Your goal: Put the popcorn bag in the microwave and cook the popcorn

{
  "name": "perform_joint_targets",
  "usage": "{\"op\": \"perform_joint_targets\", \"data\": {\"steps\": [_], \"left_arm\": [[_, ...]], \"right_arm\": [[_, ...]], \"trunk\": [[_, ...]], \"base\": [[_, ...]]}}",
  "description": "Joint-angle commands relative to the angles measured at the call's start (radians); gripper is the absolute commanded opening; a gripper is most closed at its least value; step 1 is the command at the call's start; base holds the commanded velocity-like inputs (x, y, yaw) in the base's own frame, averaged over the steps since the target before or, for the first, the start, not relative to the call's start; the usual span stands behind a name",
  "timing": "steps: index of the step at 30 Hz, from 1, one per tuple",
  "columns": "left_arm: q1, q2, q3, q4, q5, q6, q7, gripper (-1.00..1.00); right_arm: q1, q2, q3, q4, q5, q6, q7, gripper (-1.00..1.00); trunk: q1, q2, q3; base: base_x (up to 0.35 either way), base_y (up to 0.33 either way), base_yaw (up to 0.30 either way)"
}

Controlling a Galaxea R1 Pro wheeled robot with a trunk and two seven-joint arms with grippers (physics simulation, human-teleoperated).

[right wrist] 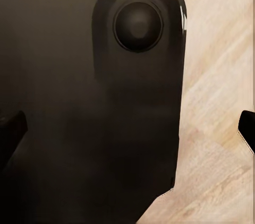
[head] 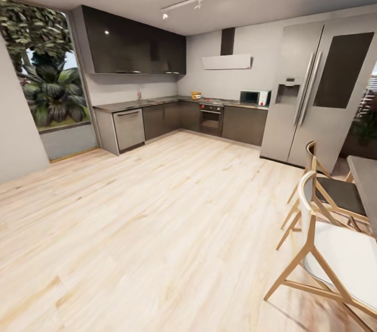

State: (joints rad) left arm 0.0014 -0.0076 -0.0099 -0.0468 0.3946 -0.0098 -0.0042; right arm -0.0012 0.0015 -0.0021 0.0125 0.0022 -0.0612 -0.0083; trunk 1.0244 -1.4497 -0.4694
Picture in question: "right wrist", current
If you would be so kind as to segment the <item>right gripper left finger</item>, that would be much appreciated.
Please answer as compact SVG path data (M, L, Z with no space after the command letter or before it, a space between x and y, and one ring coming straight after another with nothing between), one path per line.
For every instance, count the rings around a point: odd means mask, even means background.
M0 174L28 130L24 111L0 116Z

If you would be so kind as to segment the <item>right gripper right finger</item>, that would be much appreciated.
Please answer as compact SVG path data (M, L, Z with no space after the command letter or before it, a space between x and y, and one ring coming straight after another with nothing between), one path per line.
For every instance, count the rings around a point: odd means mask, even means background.
M238 129L255 152L255 112L242 111Z

